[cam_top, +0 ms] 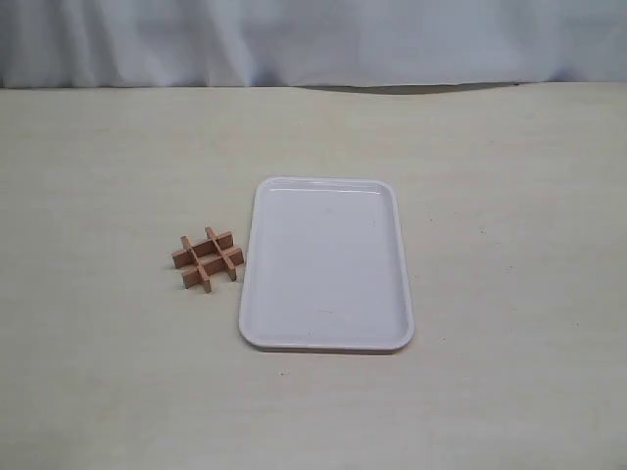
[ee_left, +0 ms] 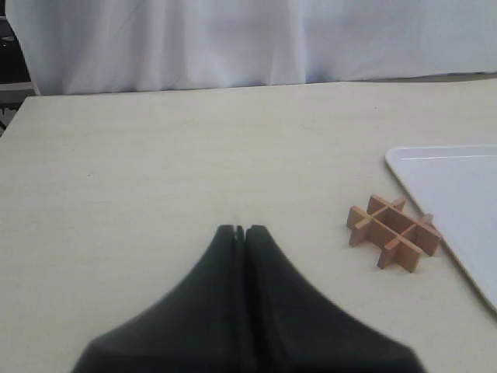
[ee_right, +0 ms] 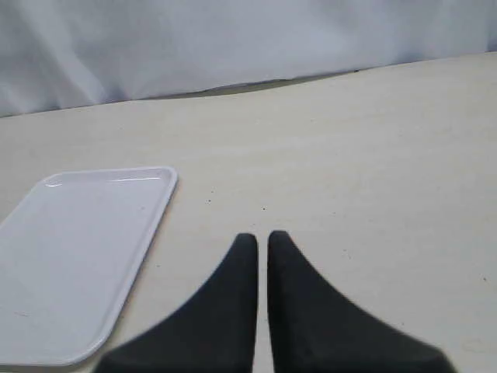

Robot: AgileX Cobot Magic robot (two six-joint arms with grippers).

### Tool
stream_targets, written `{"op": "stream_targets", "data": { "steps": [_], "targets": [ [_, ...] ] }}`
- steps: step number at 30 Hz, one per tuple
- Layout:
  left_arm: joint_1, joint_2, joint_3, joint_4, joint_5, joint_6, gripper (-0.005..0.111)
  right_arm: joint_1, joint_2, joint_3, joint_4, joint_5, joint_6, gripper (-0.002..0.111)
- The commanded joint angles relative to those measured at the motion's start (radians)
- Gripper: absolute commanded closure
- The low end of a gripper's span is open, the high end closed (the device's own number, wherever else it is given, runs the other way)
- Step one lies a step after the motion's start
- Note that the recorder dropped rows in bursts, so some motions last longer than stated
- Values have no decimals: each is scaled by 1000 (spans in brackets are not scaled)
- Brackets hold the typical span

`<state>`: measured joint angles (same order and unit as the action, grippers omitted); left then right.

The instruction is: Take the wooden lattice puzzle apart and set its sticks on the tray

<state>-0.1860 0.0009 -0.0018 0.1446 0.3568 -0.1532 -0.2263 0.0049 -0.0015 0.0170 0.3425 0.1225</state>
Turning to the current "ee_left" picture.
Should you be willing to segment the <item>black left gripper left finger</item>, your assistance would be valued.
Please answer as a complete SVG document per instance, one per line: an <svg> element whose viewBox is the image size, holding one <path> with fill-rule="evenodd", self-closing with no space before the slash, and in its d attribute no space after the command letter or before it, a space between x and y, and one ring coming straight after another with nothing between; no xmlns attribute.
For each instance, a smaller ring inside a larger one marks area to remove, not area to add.
<svg viewBox="0 0 497 373"><path fill-rule="evenodd" d="M95 338L75 372L256 372L242 227L221 225L167 295Z"/></svg>

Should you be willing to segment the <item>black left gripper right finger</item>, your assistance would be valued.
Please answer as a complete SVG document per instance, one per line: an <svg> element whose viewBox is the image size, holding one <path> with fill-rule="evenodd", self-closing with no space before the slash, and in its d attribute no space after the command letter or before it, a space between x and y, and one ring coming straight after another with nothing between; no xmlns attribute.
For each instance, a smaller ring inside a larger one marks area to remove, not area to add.
<svg viewBox="0 0 497 373"><path fill-rule="evenodd" d="M409 347L329 301L261 225L245 234L245 291L264 372L425 370Z"/></svg>

